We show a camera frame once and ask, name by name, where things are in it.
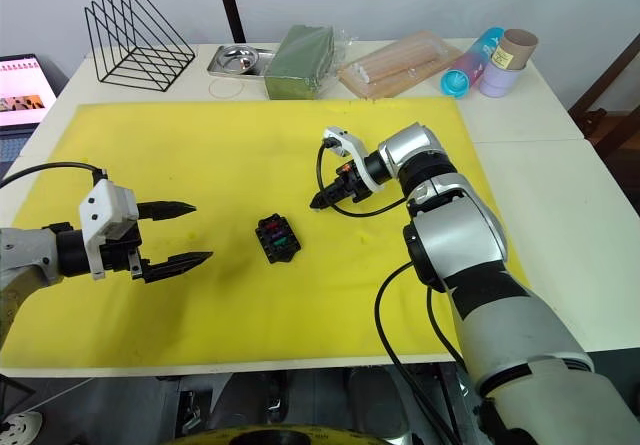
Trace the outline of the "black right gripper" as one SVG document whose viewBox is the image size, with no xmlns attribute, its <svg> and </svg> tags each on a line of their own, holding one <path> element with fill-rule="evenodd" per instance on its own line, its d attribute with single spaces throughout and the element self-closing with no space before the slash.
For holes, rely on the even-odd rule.
<svg viewBox="0 0 640 445">
<path fill-rule="evenodd" d="M 336 169 L 336 178 L 330 185 L 314 195 L 310 208 L 314 210 L 330 208 L 346 198 L 351 198 L 353 203 L 358 203 L 371 195 L 372 191 L 361 178 L 355 162 L 349 161 Z"/>
</svg>

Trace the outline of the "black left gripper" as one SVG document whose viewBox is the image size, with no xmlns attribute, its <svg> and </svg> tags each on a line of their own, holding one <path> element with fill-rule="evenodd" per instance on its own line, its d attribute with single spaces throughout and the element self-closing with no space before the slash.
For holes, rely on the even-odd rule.
<svg viewBox="0 0 640 445">
<path fill-rule="evenodd" d="M 139 220 L 161 221 L 177 218 L 197 210 L 194 205 L 180 201 L 151 201 L 137 204 Z M 187 252 L 168 257 L 166 261 L 151 264 L 143 259 L 139 247 L 142 237 L 139 227 L 133 225 L 121 238 L 107 239 L 99 247 L 105 270 L 128 271 L 133 280 L 142 279 L 146 283 L 165 280 L 186 273 L 213 256 L 207 252 Z"/>
</svg>

